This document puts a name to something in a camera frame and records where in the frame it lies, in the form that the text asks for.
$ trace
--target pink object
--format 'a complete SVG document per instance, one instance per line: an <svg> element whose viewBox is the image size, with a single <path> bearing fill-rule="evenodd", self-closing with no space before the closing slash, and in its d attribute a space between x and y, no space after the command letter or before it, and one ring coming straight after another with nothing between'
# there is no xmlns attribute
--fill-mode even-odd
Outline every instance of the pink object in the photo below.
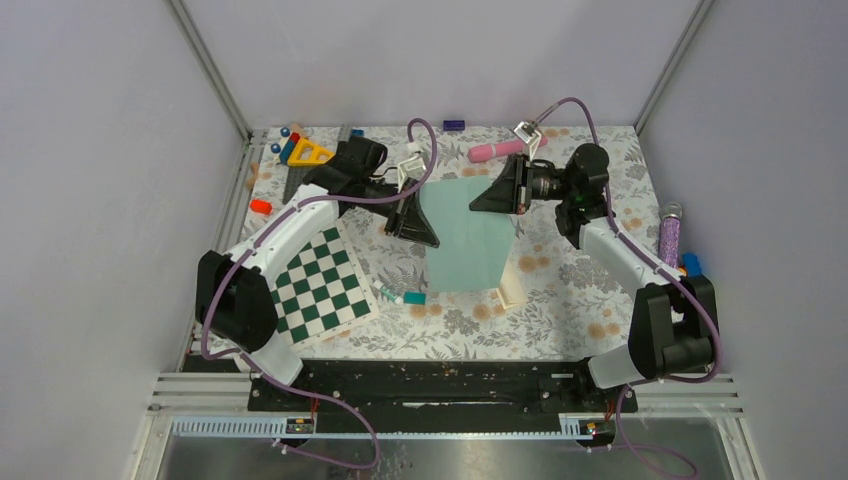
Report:
<svg viewBox="0 0 848 480"><path fill-rule="evenodd" d="M544 147L547 144L548 137L543 136L539 146ZM477 145L476 147L471 147L468 150L468 159L473 163L485 162L486 160L490 160L495 157L505 157L513 153L518 153L522 148L524 148L524 142L521 140L503 142L497 145L492 143L488 145Z"/></svg>

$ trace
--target teal block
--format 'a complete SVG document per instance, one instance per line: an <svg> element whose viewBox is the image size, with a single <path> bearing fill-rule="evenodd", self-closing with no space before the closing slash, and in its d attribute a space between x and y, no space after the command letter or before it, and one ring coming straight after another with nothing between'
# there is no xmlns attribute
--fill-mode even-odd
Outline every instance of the teal block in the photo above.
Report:
<svg viewBox="0 0 848 480"><path fill-rule="evenodd" d="M403 303L424 305L427 303L427 295L419 292L406 292L403 294Z"/></svg>
<svg viewBox="0 0 848 480"><path fill-rule="evenodd" d="M426 183L421 208L441 242L427 247L430 292L496 288L501 281L515 228L509 217L472 212L468 204L491 185L486 176Z"/></svg>

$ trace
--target gray wall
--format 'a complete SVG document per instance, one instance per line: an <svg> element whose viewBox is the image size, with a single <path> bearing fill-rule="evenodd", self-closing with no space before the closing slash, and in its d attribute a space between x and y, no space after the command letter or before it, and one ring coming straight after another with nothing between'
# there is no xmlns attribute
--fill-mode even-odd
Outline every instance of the gray wall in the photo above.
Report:
<svg viewBox="0 0 848 480"><path fill-rule="evenodd" d="M719 1L642 146L772 479L845 478L848 3Z"/></svg>
<svg viewBox="0 0 848 480"><path fill-rule="evenodd" d="M697 0L187 0L254 127L632 125ZM584 124L561 108L552 125Z"/></svg>
<svg viewBox="0 0 848 480"><path fill-rule="evenodd" d="M239 148L164 1L0 6L0 478L120 478Z"/></svg>

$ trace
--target table surface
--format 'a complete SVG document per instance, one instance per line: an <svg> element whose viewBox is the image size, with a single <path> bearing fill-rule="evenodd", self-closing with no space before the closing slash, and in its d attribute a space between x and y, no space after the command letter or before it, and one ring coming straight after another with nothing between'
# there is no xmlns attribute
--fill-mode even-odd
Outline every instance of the table surface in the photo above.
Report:
<svg viewBox="0 0 848 480"><path fill-rule="evenodd" d="M334 149L338 128L305 128L318 144ZM386 165L406 159L406 127L370 127L365 135L388 147ZM415 129L422 145L427 132ZM574 149L591 141L586 127L547 127L549 143L537 158L562 166ZM430 181L470 175L494 179L505 158L481 164L468 161L468 149L514 139L510 127L470 127L463 132L437 129L439 165ZM600 127L601 145L610 155L610 188L618 221L656 251L657 200L632 127ZM278 128L269 140L280 138ZM265 147L252 198L282 208L288 167ZM555 202L535 202L523 216L511 216L516 239L510 262L517 267L529 297L527 305L504 311L494 290L436 293L425 306L380 302L377 319L325 340L299 354L306 358L576 360L626 342L633 303L618 283L588 255L560 237ZM248 211L242 238L268 220ZM423 246L382 233L383 217L362 209L341 219L366 275L398 292L427 292Z"/></svg>

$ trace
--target checkerboard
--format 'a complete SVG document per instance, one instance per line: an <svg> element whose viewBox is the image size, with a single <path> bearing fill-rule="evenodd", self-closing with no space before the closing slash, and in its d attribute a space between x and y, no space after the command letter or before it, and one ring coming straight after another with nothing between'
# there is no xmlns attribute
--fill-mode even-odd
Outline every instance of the checkerboard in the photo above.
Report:
<svg viewBox="0 0 848 480"><path fill-rule="evenodd" d="M271 292L277 330L298 351L377 316L377 302L341 222L315 235Z"/></svg>

